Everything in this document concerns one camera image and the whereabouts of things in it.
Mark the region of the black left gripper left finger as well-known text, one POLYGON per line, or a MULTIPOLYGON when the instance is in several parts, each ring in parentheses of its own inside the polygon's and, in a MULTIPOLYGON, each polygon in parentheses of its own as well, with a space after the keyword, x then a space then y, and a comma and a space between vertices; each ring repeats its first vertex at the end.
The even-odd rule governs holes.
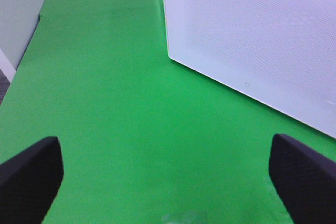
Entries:
POLYGON ((58 137, 48 136, 1 164, 1 223, 42 223, 64 177, 58 137))

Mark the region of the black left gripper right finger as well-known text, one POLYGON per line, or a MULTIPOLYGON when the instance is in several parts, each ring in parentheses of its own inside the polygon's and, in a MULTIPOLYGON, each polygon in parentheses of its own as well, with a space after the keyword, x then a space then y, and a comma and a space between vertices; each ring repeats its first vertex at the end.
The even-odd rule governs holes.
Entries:
POLYGON ((272 138, 268 173, 294 223, 335 223, 335 162, 286 134, 272 138))

